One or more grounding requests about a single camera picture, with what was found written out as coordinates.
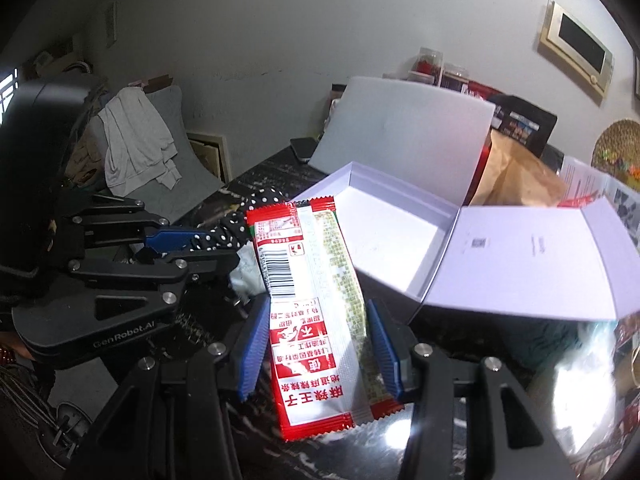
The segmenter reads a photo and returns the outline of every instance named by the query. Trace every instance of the smartphone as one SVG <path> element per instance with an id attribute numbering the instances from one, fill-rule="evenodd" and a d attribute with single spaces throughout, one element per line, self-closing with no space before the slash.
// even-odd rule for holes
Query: smartphone
<path id="1" fill-rule="evenodd" d="M 297 139 L 290 139 L 289 142 L 296 159 L 300 162 L 309 162 L 318 146 L 318 141 L 313 137 L 298 137 Z"/>

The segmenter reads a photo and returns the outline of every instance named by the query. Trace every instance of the plastic bag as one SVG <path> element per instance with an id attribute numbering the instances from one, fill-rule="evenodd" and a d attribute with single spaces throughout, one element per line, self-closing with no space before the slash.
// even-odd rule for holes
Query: plastic bag
<path id="1" fill-rule="evenodd" d="M 271 383 L 284 439 L 401 409 L 374 360 L 332 197 L 251 210 L 247 222 L 271 295 Z"/>
<path id="2" fill-rule="evenodd" d="M 491 131 L 491 151 L 471 205 L 556 206 L 566 184 L 515 140 Z"/>
<path id="3" fill-rule="evenodd" d="M 580 343 L 533 379 L 527 392 L 571 462 L 584 459 L 615 424 L 615 323 L 581 323 Z"/>

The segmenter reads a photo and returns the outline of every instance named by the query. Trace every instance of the white wall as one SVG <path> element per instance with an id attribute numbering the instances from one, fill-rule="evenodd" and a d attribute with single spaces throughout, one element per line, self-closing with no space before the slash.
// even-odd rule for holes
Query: white wall
<path id="1" fill-rule="evenodd" d="M 601 106 L 537 53 L 548 0 L 116 0 L 107 50 L 108 1 L 86 28 L 98 72 L 114 89 L 172 74 L 187 128 L 227 136 L 235 174 L 317 131 L 331 83 L 396 70 L 420 46 L 556 113 L 550 142 L 587 162 L 610 123 L 639 118 L 632 50 L 598 0 L 557 1 L 614 54 Z"/>
<path id="2" fill-rule="evenodd" d="M 0 53 L 0 68 L 12 70 L 55 41 L 84 27 L 100 0 L 36 0 Z"/>

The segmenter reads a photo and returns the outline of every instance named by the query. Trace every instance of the snack packet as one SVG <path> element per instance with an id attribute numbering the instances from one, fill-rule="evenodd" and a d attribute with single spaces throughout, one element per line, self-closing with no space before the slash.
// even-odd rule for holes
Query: snack packet
<path id="1" fill-rule="evenodd" d="M 386 392 L 332 197 L 248 211 L 271 295 L 271 383 L 284 440 L 402 408 Z"/>

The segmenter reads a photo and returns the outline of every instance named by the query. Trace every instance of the polka dot fabric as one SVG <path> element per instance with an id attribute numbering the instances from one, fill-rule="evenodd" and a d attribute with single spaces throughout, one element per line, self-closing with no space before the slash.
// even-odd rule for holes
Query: polka dot fabric
<path id="1" fill-rule="evenodd" d="M 286 202 L 284 195 L 271 188 L 260 189 L 240 203 L 238 211 L 232 211 L 220 220 L 220 224 L 209 234 L 195 235 L 191 239 L 191 251 L 215 251 L 216 249 L 238 250 L 251 237 L 244 215 L 253 209 Z"/>

